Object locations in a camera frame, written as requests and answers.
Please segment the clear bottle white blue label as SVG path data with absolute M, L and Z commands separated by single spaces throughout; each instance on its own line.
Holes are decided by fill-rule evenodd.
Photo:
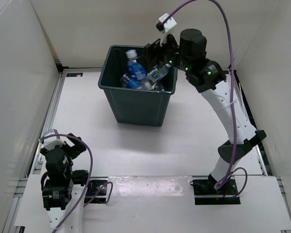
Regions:
M 147 78 L 153 82 L 156 83 L 163 77 L 165 77 L 169 73 L 169 68 L 171 67 L 170 64 L 165 64 L 161 68 L 155 67 L 150 73 L 148 73 Z

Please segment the clear bottle dark blue label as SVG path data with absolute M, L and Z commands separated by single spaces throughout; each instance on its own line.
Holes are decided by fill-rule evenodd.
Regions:
M 126 56 L 128 58 L 128 69 L 131 77 L 139 81 L 145 79 L 147 77 L 147 71 L 137 62 L 138 54 L 136 50 L 126 51 Z

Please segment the clear bottle apple label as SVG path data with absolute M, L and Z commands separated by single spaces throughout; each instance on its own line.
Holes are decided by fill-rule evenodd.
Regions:
M 165 88 L 161 83 L 156 83 L 155 85 L 152 86 L 151 91 L 163 92 L 165 91 Z

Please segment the clear unlabelled plastic bottle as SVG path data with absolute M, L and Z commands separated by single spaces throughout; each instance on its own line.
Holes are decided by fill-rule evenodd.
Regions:
M 152 89 L 153 87 L 150 82 L 146 81 L 140 83 L 140 90 L 152 90 Z

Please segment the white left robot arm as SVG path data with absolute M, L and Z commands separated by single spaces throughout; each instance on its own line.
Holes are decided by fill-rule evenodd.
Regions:
M 85 194 L 92 190 L 88 170 L 73 170 L 73 159 L 86 151 L 81 138 L 69 134 L 68 145 L 55 129 L 44 134 L 40 153 L 45 157 L 46 172 L 41 177 L 43 206 L 52 233 L 81 233 Z

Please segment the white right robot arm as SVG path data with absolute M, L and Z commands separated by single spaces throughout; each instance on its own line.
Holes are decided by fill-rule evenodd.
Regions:
M 227 81 L 217 62 L 206 58 L 206 45 L 207 39 L 201 31 L 185 29 L 180 34 L 179 43 L 169 34 L 164 43 L 158 39 L 147 44 L 137 62 L 147 72 L 163 65 L 184 71 L 187 81 L 217 114 L 228 140 L 218 148 L 220 157 L 209 175 L 208 188 L 210 192 L 219 194 L 236 171 L 238 161 L 265 139 L 266 133 L 250 123 L 234 96 L 233 83 Z

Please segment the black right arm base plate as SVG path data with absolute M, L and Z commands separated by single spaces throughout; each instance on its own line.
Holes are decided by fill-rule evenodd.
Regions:
M 240 198 L 233 197 L 238 193 L 236 181 L 229 179 L 218 191 L 213 188 L 208 179 L 190 181 L 194 189 L 195 205 L 239 205 Z

